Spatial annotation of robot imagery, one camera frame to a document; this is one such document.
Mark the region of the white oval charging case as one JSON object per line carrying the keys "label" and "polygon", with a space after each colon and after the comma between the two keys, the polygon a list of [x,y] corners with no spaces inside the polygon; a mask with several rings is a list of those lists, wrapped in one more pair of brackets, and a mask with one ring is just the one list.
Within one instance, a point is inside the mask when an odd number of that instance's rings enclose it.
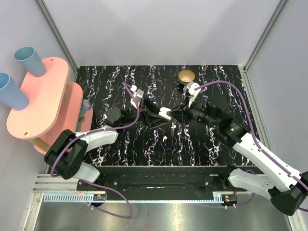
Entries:
{"label": "white oval charging case", "polygon": [[169,116],[168,115],[168,112],[170,112],[171,111],[171,109],[169,109],[169,108],[166,108],[166,107],[161,107],[160,109],[159,109],[159,115],[161,116],[161,117],[163,117],[163,118],[165,118],[165,119],[167,119],[167,120],[171,120],[171,116]]}

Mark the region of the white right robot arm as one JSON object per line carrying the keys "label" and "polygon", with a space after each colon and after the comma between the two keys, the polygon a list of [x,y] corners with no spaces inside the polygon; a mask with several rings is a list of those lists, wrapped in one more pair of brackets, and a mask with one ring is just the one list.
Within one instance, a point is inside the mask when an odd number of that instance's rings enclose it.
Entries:
{"label": "white right robot arm", "polygon": [[195,121],[213,128],[216,139],[241,153],[265,176],[257,176],[229,167],[218,179],[219,187],[233,187],[259,194],[285,215],[292,216],[308,196],[308,174],[292,168],[264,146],[241,121],[230,115],[230,105],[219,96],[209,97],[206,105],[187,101],[167,112],[181,123]]}

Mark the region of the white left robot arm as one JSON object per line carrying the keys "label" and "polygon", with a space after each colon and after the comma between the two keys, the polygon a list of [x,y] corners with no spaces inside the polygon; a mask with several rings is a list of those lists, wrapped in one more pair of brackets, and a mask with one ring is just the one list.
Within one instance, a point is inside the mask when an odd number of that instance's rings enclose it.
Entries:
{"label": "white left robot arm", "polygon": [[126,111],[116,106],[110,108],[107,112],[107,125],[102,128],[76,133],[64,130],[44,157],[45,163],[54,168],[53,175],[60,175],[65,180],[86,180],[91,189],[100,190],[104,179],[96,167],[84,162],[85,155],[100,146],[115,143],[123,131],[122,127],[127,128],[137,117],[134,101],[131,104],[132,107]]}

